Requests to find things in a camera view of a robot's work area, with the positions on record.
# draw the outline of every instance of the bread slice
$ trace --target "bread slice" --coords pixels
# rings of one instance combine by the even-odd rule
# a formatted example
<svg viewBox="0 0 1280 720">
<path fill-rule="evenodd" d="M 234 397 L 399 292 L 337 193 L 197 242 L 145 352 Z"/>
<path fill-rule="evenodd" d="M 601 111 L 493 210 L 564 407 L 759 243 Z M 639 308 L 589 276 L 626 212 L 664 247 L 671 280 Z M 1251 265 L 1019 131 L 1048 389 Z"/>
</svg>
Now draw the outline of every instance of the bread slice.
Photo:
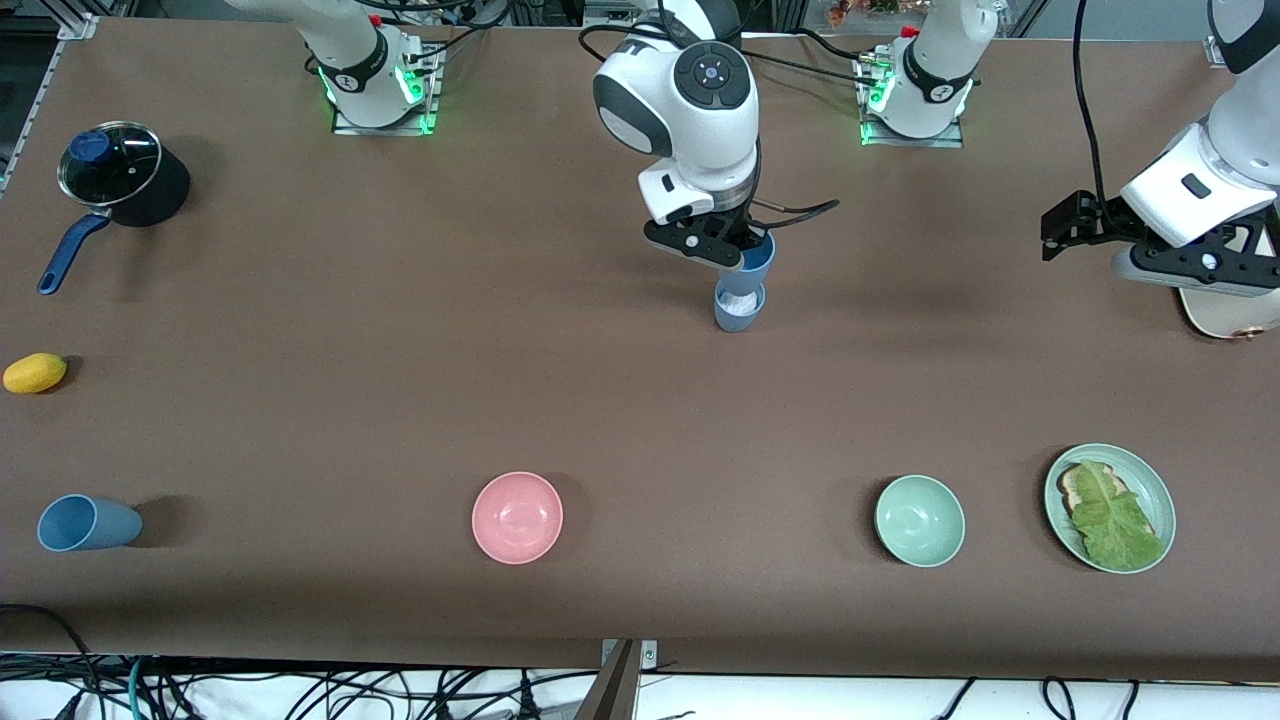
<svg viewBox="0 0 1280 720">
<path fill-rule="evenodd" d="M 1062 491 L 1062 500 L 1066 503 L 1068 514 L 1075 512 L 1075 506 L 1080 503 L 1080 493 L 1075 489 L 1075 477 L 1080 473 L 1083 465 L 1074 465 L 1070 470 L 1062 473 L 1062 478 L 1059 479 L 1057 487 Z M 1116 495 L 1123 492 L 1129 492 L 1129 486 L 1124 484 L 1124 480 L 1116 475 L 1115 468 L 1107 464 L 1102 464 L 1102 471 L 1107 474 L 1107 478 L 1115 484 Z M 1151 527 L 1151 520 L 1147 520 L 1147 532 L 1152 536 L 1156 534 L 1156 528 Z"/>
</svg>

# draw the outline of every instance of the green bowl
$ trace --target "green bowl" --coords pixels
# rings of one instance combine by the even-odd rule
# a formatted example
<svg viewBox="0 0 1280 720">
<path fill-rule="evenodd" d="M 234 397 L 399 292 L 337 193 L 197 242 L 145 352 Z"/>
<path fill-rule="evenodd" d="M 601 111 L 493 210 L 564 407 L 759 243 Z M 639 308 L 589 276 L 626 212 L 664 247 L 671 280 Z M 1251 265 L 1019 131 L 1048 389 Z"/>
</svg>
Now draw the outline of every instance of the green bowl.
<svg viewBox="0 0 1280 720">
<path fill-rule="evenodd" d="M 904 475 L 876 502 L 876 534 L 902 562 L 937 568 L 960 552 L 964 510 L 947 486 L 925 475 Z"/>
<path fill-rule="evenodd" d="M 1079 465 L 1084 460 L 1097 460 L 1098 462 L 1111 465 L 1116 475 L 1138 496 L 1138 506 L 1142 507 L 1147 519 L 1151 520 L 1151 527 L 1156 530 L 1156 538 L 1160 539 L 1160 544 L 1164 547 L 1160 557 L 1156 557 L 1149 565 L 1138 568 L 1137 570 L 1112 570 L 1089 560 L 1089 556 L 1084 552 L 1084 538 L 1080 537 L 1075 525 L 1071 524 L 1071 516 L 1066 512 L 1062 491 L 1057 487 L 1062 473 L 1066 473 L 1073 465 Z M 1053 533 L 1057 534 L 1057 539 L 1062 541 L 1062 544 L 1071 551 L 1071 555 L 1079 557 L 1080 561 L 1091 568 L 1096 568 L 1103 573 L 1115 573 L 1116 575 L 1132 575 L 1151 570 L 1158 565 L 1169 555 L 1169 548 L 1174 544 L 1174 533 L 1178 530 L 1178 516 L 1174 515 L 1174 498 L 1169 496 L 1165 480 L 1161 480 L 1160 475 L 1142 457 L 1123 447 L 1100 442 L 1078 445 L 1053 461 L 1053 466 L 1048 469 L 1048 477 L 1044 478 L 1044 514 L 1048 515 L 1048 524 L 1053 528 Z"/>
</svg>

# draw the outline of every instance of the blue pot handle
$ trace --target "blue pot handle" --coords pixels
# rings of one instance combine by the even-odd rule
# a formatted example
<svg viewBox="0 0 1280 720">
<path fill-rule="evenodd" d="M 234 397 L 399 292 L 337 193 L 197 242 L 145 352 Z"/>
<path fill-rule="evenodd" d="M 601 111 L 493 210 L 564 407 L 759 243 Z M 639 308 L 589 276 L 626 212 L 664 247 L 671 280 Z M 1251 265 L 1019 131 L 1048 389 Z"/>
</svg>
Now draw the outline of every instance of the blue pot handle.
<svg viewBox="0 0 1280 720">
<path fill-rule="evenodd" d="M 58 243 L 58 250 L 54 251 L 54 256 L 49 260 L 49 266 L 45 268 L 45 274 L 40 275 L 40 284 L 36 286 L 36 292 L 40 295 L 58 292 L 58 288 L 63 286 L 63 278 L 67 277 L 67 270 L 72 269 L 72 261 L 76 260 L 76 254 L 79 252 L 79 246 L 84 243 L 84 238 L 110 223 L 111 218 L 108 215 L 90 213 L 67 228 L 63 241 Z"/>
</svg>

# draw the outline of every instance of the yellow lemon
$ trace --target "yellow lemon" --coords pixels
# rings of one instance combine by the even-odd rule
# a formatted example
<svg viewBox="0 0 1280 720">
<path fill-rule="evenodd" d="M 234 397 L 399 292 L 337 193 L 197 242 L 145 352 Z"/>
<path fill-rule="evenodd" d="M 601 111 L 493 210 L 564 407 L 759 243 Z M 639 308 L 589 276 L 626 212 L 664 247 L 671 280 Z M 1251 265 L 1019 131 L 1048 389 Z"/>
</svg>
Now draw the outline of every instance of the yellow lemon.
<svg viewBox="0 0 1280 720">
<path fill-rule="evenodd" d="M 67 374 L 67 360 L 51 354 L 37 352 L 5 368 L 4 388 L 17 395 L 46 391 Z"/>
</svg>

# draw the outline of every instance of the lettuce leaf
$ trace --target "lettuce leaf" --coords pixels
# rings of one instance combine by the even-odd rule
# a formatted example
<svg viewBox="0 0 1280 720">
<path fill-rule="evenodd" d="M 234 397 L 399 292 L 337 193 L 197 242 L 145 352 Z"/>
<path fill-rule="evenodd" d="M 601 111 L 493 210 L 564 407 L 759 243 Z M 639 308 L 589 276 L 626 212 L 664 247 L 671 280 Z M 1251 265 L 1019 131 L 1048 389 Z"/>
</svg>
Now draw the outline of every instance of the lettuce leaf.
<svg viewBox="0 0 1280 720">
<path fill-rule="evenodd" d="M 1084 538 L 1091 560 L 1111 570 L 1139 570 L 1160 557 L 1164 546 L 1147 529 L 1147 515 L 1132 491 L 1116 492 L 1102 462 L 1085 460 L 1075 473 L 1080 503 L 1071 524 Z"/>
</svg>

